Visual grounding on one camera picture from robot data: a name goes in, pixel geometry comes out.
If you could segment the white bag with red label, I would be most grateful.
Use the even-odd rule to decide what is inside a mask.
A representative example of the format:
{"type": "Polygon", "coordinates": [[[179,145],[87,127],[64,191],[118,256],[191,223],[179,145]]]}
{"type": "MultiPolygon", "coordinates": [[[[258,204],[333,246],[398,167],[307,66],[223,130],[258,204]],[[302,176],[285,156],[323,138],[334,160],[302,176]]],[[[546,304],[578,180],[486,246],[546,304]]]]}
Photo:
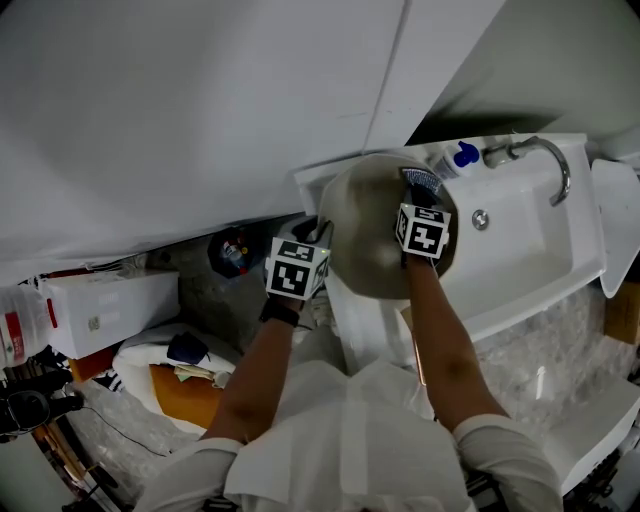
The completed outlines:
{"type": "Polygon", "coordinates": [[[31,286],[0,287],[0,369],[24,364],[53,332],[46,299],[31,286]]]}

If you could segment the beige pan with wooden handle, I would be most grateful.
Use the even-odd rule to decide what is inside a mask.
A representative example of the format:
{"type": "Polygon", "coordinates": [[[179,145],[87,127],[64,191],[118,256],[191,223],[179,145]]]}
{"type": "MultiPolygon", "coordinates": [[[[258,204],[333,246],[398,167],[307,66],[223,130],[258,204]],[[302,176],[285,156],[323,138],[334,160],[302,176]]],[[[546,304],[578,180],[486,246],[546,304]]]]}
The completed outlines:
{"type": "MultiPolygon", "coordinates": [[[[431,169],[385,154],[345,166],[324,189],[320,214],[334,224],[327,289],[347,364],[356,370],[384,359],[417,369],[404,253],[395,226],[407,186],[400,168],[431,169]]],[[[457,210],[443,184],[436,197],[451,214],[449,242],[439,259],[431,259],[437,274],[444,275],[456,250],[457,210]]]]}

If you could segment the brown cardboard box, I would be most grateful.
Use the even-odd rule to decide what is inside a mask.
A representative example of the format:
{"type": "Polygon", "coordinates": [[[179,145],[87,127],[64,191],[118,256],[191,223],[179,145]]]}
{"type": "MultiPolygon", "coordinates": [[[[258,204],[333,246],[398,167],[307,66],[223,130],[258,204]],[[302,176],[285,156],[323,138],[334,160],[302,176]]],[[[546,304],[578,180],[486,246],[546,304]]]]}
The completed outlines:
{"type": "Polygon", "coordinates": [[[606,301],[604,334],[630,345],[640,343],[640,283],[623,282],[606,301]]]}

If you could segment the beige green folded cloth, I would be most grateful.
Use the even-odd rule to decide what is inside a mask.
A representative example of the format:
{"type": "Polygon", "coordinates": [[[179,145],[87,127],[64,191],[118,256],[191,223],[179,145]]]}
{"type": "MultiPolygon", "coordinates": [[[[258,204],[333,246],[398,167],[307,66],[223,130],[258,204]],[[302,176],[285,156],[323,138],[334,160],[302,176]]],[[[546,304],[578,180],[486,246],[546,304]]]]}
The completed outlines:
{"type": "Polygon", "coordinates": [[[174,374],[180,382],[189,379],[204,379],[211,383],[211,386],[217,389],[224,389],[227,385],[231,374],[225,371],[211,371],[205,368],[190,365],[176,365],[174,374]]]}

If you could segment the white sink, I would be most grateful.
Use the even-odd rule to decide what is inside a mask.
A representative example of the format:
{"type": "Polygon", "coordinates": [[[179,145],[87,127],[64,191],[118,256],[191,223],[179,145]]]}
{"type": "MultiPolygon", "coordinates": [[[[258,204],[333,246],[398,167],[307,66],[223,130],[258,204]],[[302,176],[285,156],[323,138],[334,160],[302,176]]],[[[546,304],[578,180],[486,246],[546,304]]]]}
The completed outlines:
{"type": "MultiPolygon", "coordinates": [[[[555,159],[536,150],[515,162],[471,167],[468,177],[447,180],[458,220],[454,259],[441,285],[473,340],[513,326],[599,277],[605,250],[598,203],[583,134],[551,134],[571,171],[568,197],[549,199],[561,184],[555,159]],[[483,231],[472,225],[477,209],[489,214],[483,231]]],[[[432,142],[374,154],[408,157],[434,165],[458,140],[432,142]]],[[[305,211],[321,216],[326,186],[352,157],[297,173],[305,211]]]]}

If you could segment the white cushion bag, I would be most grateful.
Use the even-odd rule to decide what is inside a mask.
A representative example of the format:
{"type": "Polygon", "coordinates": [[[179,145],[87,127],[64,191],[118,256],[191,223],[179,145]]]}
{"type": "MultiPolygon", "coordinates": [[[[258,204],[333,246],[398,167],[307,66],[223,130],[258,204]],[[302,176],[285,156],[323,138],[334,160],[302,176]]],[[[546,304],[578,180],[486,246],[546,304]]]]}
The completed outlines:
{"type": "Polygon", "coordinates": [[[150,365],[173,368],[176,365],[188,365],[167,357],[167,348],[171,339],[185,332],[190,332],[208,347],[208,357],[203,359],[197,367],[214,372],[233,373],[240,360],[240,354],[227,343],[184,323],[166,324],[127,339],[113,359],[113,369],[121,377],[126,391],[138,399],[145,409],[168,418],[184,432],[202,434],[206,429],[186,421],[172,419],[162,412],[154,393],[149,370],[150,365]]]}

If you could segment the soap bottle with blue pump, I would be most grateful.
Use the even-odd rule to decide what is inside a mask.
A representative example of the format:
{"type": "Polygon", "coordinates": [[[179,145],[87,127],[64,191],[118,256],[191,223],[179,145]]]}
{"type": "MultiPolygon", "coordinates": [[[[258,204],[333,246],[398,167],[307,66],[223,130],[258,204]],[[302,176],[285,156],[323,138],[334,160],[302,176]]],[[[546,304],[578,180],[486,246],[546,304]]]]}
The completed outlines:
{"type": "Polygon", "coordinates": [[[442,181],[468,177],[471,167],[479,160],[479,150],[473,144],[460,140],[442,151],[433,171],[442,181]]]}

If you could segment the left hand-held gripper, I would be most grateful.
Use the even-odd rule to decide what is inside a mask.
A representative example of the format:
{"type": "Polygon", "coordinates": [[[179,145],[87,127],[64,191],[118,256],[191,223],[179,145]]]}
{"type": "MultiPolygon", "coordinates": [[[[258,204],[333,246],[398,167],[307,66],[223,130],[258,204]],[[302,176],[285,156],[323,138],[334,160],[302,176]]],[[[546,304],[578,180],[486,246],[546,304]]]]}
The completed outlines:
{"type": "Polygon", "coordinates": [[[334,224],[319,217],[286,222],[272,238],[265,260],[266,291],[309,300],[323,285],[331,257],[334,224]]]}

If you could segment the black white striped cloth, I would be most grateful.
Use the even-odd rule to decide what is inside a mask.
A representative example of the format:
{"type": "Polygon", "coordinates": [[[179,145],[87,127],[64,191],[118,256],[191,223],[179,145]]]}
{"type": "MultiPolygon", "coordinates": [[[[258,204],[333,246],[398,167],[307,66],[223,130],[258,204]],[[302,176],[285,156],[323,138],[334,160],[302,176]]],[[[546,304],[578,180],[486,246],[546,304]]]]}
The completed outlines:
{"type": "Polygon", "coordinates": [[[113,368],[99,373],[93,380],[113,393],[119,393],[124,389],[121,377],[113,368]]]}

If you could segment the silver scrubbing pad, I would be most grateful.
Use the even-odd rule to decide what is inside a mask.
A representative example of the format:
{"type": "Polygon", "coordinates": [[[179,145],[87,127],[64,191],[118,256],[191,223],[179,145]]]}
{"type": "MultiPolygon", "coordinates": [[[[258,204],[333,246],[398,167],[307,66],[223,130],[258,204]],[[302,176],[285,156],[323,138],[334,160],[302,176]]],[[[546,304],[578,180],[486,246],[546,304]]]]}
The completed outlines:
{"type": "Polygon", "coordinates": [[[429,169],[401,167],[400,172],[410,188],[419,189],[437,196],[442,186],[442,181],[429,169]]]}

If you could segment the dark blue pouch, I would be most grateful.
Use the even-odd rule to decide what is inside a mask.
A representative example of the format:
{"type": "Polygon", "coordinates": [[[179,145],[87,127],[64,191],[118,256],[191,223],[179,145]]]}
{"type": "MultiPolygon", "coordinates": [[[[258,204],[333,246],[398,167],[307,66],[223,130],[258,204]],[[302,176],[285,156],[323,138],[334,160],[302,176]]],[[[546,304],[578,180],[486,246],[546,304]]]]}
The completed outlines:
{"type": "Polygon", "coordinates": [[[175,335],[167,348],[169,359],[193,366],[199,366],[208,353],[208,347],[190,332],[175,335]]]}

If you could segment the person's white clothing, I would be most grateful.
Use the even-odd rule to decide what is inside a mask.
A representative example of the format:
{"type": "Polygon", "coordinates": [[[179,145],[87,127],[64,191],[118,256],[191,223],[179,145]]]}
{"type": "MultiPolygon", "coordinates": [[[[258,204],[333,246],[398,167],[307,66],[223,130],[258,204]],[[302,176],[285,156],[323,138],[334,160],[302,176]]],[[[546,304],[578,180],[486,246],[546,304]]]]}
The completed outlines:
{"type": "Polygon", "coordinates": [[[135,512],[475,512],[466,470],[490,475],[508,512],[562,512],[558,477],[517,422],[486,414],[447,430],[424,398],[386,362],[350,377],[297,364],[265,434],[174,453],[135,512]]]}

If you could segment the person's right forearm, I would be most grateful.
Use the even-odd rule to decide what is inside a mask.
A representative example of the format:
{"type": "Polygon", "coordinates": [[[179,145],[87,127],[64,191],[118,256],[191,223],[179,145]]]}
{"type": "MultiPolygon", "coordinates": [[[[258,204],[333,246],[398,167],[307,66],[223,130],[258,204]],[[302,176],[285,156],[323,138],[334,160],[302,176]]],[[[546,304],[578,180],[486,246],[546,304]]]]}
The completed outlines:
{"type": "Polygon", "coordinates": [[[506,411],[491,394],[473,343],[431,263],[410,254],[406,272],[418,360],[439,422],[452,431],[475,416],[504,416],[506,411]]]}

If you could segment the person's left forearm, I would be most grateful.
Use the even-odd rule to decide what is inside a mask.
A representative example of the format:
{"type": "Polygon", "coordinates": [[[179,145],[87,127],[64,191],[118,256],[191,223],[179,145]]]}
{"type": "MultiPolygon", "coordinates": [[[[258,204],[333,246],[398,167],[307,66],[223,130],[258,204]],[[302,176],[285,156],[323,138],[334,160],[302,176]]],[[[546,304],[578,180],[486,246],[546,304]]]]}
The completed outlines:
{"type": "Polygon", "coordinates": [[[203,437],[247,444],[268,431],[282,395],[294,327],[271,318],[259,328],[221,395],[203,437]]]}

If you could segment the chrome faucet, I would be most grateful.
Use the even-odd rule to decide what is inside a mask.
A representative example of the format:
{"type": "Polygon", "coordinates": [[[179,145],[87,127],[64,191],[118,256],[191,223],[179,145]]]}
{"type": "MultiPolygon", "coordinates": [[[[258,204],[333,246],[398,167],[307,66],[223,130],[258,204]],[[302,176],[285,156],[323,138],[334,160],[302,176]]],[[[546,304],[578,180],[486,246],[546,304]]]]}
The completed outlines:
{"type": "Polygon", "coordinates": [[[492,169],[500,165],[515,162],[524,158],[529,153],[536,150],[548,152],[557,162],[561,174],[561,184],[558,191],[551,196],[549,203],[552,207],[557,207],[569,195],[571,186],[571,171],[569,164],[561,150],[551,141],[532,136],[520,142],[508,142],[485,148],[482,151],[484,164],[492,169]]]}

